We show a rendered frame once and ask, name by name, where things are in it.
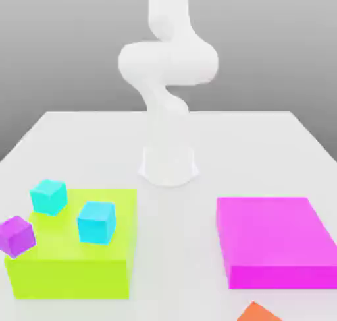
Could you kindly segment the small turquoise cube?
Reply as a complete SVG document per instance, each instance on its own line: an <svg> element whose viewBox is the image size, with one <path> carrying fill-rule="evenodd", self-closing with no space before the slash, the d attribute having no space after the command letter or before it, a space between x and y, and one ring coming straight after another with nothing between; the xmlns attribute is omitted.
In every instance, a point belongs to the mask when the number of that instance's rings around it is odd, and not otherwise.
<svg viewBox="0 0 337 321"><path fill-rule="evenodd" d="M56 216L67 204L65 182L44 179L30 190L33 210L37 213Z"/></svg>

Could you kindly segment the small sky blue cube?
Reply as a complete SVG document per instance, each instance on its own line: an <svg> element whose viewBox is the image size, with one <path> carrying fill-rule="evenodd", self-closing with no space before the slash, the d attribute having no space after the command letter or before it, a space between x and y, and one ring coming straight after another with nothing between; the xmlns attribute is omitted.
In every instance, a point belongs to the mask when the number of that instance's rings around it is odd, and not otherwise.
<svg viewBox="0 0 337 321"><path fill-rule="evenodd" d="M108 245L117 225L115 204L87 201L77 217L81 243Z"/></svg>

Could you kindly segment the large lime green box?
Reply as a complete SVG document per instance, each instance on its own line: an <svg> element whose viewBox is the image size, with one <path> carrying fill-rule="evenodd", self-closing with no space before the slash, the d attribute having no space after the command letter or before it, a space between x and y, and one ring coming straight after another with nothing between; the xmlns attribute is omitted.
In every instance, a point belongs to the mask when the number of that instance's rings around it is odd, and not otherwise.
<svg viewBox="0 0 337 321"><path fill-rule="evenodd" d="M117 227L107 245L82 243L77 217L87 201L115 204ZM32 212L36 245L5 267L17 299L127 299L137 237L135 189L70 189L57 216Z"/></svg>

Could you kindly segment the small purple cube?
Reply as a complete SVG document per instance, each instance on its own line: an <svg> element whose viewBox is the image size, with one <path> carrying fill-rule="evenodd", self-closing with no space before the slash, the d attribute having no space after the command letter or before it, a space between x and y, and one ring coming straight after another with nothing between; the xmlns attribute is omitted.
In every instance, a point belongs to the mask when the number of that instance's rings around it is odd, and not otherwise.
<svg viewBox="0 0 337 321"><path fill-rule="evenodd" d="M13 216L0 223L0 250L16 258L36 245L32 224L20 216Z"/></svg>

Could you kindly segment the small orange cube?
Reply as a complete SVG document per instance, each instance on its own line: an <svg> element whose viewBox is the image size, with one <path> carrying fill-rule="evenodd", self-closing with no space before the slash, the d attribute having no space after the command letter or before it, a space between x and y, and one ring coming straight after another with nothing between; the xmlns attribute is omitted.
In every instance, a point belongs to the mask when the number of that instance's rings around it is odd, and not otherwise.
<svg viewBox="0 0 337 321"><path fill-rule="evenodd" d="M282 321L282 319L253 301L238 317L237 321Z"/></svg>

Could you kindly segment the large magenta box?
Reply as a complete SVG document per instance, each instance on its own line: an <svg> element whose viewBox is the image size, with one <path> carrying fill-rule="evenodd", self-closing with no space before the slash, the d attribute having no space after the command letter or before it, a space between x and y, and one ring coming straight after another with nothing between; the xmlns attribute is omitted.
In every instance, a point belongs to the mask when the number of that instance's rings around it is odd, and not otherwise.
<svg viewBox="0 0 337 321"><path fill-rule="evenodd" d="M229 289L337 290L337 244L307 198L218 198L216 225Z"/></svg>

